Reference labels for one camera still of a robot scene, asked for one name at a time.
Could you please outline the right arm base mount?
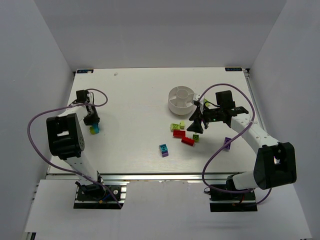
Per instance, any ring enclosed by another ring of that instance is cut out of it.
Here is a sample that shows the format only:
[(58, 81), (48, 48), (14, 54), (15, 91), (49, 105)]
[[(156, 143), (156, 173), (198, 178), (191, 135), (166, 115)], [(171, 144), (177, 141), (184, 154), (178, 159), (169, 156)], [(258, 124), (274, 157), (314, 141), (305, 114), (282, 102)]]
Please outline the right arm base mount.
[(256, 195), (254, 191), (245, 193), (229, 193), (236, 191), (235, 187), (227, 180), (223, 184), (211, 184), (206, 186), (203, 192), (209, 195), (209, 207), (211, 213), (240, 213), (257, 212)]

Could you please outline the pale green lego brick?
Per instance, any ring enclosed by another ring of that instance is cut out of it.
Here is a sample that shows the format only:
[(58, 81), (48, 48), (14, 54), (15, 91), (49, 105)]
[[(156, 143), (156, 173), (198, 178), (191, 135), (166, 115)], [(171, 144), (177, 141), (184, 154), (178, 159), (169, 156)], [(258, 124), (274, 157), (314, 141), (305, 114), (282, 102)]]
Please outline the pale green lego brick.
[(179, 122), (179, 128), (181, 130), (184, 130), (186, 128), (186, 124), (185, 124), (185, 122), (183, 120)]

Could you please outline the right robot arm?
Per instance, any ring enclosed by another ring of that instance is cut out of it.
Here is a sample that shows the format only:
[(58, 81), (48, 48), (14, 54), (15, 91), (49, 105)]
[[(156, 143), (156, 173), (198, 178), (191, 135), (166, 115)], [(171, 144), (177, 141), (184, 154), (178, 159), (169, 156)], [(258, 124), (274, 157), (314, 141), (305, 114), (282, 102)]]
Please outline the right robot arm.
[(229, 176), (226, 190), (239, 193), (295, 183), (297, 169), (294, 146), (289, 142), (282, 143), (264, 131), (243, 106), (236, 106), (231, 91), (217, 92), (216, 100), (216, 107), (208, 108), (199, 95), (194, 95), (192, 103), (196, 109), (189, 118), (192, 123), (187, 131), (202, 134), (209, 123), (223, 122), (237, 132), (256, 155), (253, 170)]

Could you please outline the aluminium frame rail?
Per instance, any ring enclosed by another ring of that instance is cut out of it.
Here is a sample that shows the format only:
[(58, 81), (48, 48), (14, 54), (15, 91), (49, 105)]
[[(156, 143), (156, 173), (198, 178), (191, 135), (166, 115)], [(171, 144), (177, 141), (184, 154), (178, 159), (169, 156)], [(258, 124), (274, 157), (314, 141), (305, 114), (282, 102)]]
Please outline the aluminium frame rail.
[[(235, 175), (235, 172), (223, 173), (206, 173), (205, 179), (209, 180), (225, 180), (228, 176)], [(196, 180), (201, 181), (201, 174), (187, 174), (187, 173), (152, 173), (152, 174), (100, 174), (104, 181), (173, 181), (173, 180)], [(66, 173), (52, 173), (47, 174), (46, 180), (77, 180), (78, 177), (74, 174)]]

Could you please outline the corner label sticker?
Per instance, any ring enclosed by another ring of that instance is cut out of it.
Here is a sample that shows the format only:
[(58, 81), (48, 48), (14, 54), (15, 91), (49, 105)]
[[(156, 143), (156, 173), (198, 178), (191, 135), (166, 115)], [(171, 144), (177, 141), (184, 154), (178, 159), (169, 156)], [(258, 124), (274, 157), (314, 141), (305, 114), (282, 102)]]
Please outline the corner label sticker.
[(76, 74), (92, 74), (93, 72), (93, 69), (78, 69)]
[(242, 72), (243, 69), (241, 67), (225, 67), (226, 72)]

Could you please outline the lime lego brick small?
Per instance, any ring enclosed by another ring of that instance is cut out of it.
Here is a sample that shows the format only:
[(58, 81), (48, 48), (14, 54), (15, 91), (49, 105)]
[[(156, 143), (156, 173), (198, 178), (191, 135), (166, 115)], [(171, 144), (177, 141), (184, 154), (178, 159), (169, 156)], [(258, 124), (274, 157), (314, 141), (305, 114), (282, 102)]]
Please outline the lime lego brick small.
[(95, 134), (96, 134), (96, 130), (95, 130), (95, 128), (94, 128), (93, 126), (91, 126), (91, 127), (89, 128), (89, 131), (90, 131), (90, 133), (91, 133), (92, 135), (95, 135)]

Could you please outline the red flat lego brick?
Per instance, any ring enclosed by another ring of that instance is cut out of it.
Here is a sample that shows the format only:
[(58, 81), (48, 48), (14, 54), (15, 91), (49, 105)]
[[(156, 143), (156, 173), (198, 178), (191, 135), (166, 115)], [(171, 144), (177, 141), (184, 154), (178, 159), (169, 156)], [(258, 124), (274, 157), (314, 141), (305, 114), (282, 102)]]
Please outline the red flat lego brick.
[(173, 130), (173, 137), (182, 139), (186, 136), (186, 132), (184, 130)]

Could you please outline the right corner label sticker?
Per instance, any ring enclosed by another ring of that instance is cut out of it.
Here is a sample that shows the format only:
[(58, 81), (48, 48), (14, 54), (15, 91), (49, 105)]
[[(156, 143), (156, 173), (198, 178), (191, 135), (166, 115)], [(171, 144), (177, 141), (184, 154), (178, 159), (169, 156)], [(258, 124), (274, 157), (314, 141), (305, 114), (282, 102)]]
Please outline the right corner label sticker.
[(226, 72), (242, 72), (243, 69), (241, 67), (225, 67)]

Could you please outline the left corner label sticker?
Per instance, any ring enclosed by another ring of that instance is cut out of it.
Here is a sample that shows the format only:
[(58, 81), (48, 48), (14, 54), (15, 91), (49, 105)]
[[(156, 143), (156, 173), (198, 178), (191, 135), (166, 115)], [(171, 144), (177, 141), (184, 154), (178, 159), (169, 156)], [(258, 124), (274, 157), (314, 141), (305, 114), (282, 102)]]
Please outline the left corner label sticker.
[(93, 69), (78, 69), (76, 74), (92, 74), (93, 72)]

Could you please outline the teal small lego brick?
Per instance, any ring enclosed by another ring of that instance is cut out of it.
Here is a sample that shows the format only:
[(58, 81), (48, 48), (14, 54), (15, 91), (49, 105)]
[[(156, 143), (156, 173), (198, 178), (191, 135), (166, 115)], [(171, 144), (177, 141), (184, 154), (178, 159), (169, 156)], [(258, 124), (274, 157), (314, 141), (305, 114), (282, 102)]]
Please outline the teal small lego brick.
[(166, 144), (159, 145), (159, 149), (162, 153), (168, 152), (168, 148)]

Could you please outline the white round divided container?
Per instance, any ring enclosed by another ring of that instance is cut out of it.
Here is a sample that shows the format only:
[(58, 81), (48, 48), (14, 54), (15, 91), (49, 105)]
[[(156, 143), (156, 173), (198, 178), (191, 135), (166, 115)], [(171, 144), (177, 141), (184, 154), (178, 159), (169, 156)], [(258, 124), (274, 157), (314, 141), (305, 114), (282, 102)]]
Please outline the white round divided container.
[(187, 86), (174, 87), (168, 94), (169, 110), (178, 116), (190, 114), (196, 109), (196, 106), (192, 103), (194, 94), (196, 93)]

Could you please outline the red stepped lego brick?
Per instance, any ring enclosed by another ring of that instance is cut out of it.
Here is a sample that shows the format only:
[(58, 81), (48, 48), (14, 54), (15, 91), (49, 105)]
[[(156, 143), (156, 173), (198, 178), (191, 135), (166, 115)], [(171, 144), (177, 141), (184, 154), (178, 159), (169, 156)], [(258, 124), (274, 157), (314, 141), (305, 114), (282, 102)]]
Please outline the red stepped lego brick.
[(187, 144), (187, 145), (189, 145), (189, 146), (193, 146), (194, 143), (195, 143), (195, 140), (192, 139), (192, 138), (183, 136), (183, 137), (181, 138), (181, 142), (184, 143), (184, 144)]

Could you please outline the lime lego plate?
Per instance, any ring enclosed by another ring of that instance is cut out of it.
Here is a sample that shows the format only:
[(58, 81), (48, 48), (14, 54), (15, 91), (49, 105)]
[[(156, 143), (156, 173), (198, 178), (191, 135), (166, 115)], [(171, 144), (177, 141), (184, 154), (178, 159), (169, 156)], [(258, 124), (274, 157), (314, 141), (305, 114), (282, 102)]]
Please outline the lime lego plate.
[(173, 131), (175, 131), (175, 130), (180, 130), (181, 128), (180, 128), (180, 125), (179, 124), (176, 124), (176, 123), (171, 123), (170, 124), (170, 131), (171, 132), (173, 132)]

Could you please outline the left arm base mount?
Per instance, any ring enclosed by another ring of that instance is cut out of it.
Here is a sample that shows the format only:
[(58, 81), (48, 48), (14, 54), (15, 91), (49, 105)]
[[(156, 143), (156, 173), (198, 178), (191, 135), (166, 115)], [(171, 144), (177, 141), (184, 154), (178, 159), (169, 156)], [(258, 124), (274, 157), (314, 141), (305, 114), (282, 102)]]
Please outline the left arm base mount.
[(121, 200), (121, 185), (105, 185), (110, 192), (100, 185), (81, 185), (78, 181), (73, 208), (80, 210), (120, 210), (123, 206)]

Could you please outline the green small lego brick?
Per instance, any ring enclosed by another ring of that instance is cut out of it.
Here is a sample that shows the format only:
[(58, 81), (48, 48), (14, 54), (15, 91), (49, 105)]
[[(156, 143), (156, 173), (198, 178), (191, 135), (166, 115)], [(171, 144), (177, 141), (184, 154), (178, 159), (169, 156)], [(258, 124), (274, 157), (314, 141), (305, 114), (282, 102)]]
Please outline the green small lego brick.
[(192, 136), (192, 138), (193, 138), (193, 140), (194, 140), (196, 143), (199, 142), (200, 137), (199, 137), (198, 134), (194, 134), (194, 135)]

